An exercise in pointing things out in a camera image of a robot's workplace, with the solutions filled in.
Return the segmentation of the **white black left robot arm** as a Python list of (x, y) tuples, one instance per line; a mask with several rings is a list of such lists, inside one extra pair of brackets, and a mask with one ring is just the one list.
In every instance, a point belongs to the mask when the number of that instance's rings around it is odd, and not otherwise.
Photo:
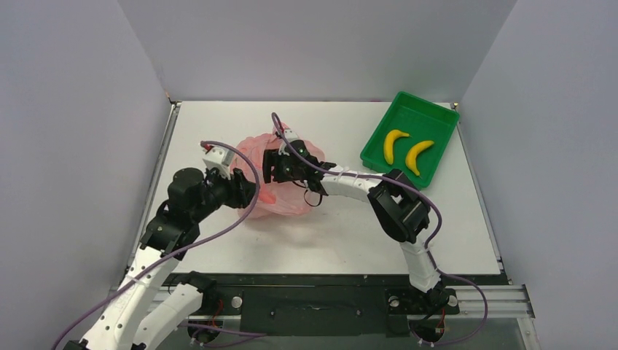
[(253, 209), (259, 180), (248, 180), (236, 168), (229, 176), (218, 169), (185, 168), (173, 175), (167, 199), (142, 235), (118, 290), (94, 306), (103, 313), (78, 340), (65, 349), (134, 349), (134, 338), (148, 307), (186, 252), (203, 243), (200, 223), (223, 206)]

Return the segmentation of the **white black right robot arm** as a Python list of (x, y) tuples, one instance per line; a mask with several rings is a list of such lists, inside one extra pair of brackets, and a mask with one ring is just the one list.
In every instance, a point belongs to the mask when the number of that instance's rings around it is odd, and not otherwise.
[(418, 235), (429, 227), (430, 205), (399, 170), (387, 174), (350, 171), (311, 155), (305, 142), (266, 149), (262, 161), (266, 183), (302, 182), (322, 196), (343, 196), (368, 203), (385, 234), (397, 241), (407, 265), (412, 304), (430, 311), (440, 301), (440, 277)]

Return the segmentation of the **pink plastic bag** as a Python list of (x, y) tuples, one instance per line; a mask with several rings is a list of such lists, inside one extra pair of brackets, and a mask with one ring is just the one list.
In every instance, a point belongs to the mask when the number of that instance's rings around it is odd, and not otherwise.
[(242, 140), (236, 149), (242, 152), (254, 165), (259, 175), (259, 195), (256, 206), (248, 215), (249, 219), (258, 219), (270, 215), (299, 216), (311, 211), (305, 202), (304, 190), (291, 182), (266, 184), (263, 178), (264, 151), (277, 151), (283, 145), (275, 131), (258, 136), (249, 136)]

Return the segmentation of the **yellow fake banana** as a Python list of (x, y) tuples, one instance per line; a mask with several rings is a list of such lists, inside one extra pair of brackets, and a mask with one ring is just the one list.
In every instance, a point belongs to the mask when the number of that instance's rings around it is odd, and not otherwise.
[(425, 141), (418, 142), (417, 144), (415, 144), (409, 149), (406, 155), (406, 158), (405, 158), (405, 165), (409, 170), (411, 170), (411, 172), (414, 175), (418, 177), (421, 176), (421, 172), (418, 168), (418, 156), (422, 152), (431, 148), (433, 145), (434, 145), (434, 141), (425, 140)]
[(388, 165), (394, 164), (394, 144), (398, 139), (408, 138), (410, 134), (399, 129), (387, 133), (383, 141), (383, 158)]

